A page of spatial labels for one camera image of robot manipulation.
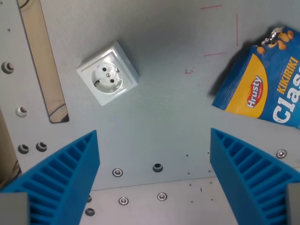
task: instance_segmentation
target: electrical socket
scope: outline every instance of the electrical socket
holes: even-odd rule
[[[139,79],[117,41],[86,60],[76,71],[100,105],[129,91]]]

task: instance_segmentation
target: chip bag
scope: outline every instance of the chip bag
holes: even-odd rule
[[[300,33],[273,30],[238,58],[213,106],[300,129]]]

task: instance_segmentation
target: red marking line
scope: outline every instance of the red marking line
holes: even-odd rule
[[[212,56],[212,55],[221,55],[221,54],[227,54],[227,53],[226,52],[219,52],[219,53],[203,55],[203,57]]]
[[[209,8],[218,8],[221,7],[222,5],[217,5],[217,6],[208,6],[208,7],[202,7],[200,9],[209,9]]]
[[[239,22],[238,22],[238,14],[236,14],[236,46],[239,46]]]
[[[189,72],[188,72],[188,69],[186,69],[186,72],[185,74],[192,74],[193,73],[193,70],[191,69]]]

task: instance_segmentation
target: red logo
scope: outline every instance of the red logo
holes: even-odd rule
[[[250,108],[254,108],[261,100],[263,94],[263,81],[259,76],[253,80],[250,85],[250,93],[247,99],[247,106]]]

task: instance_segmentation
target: blue 3d-printed part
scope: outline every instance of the blue 3d-printed part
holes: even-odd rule
[[[31,225],[78,225],[99,165],[95,130],[44,159],[2,192],[27,192]]]
[[[211,129],[210,163],[239,225],[286,225],[285,194],[300,173],[266,152]]]

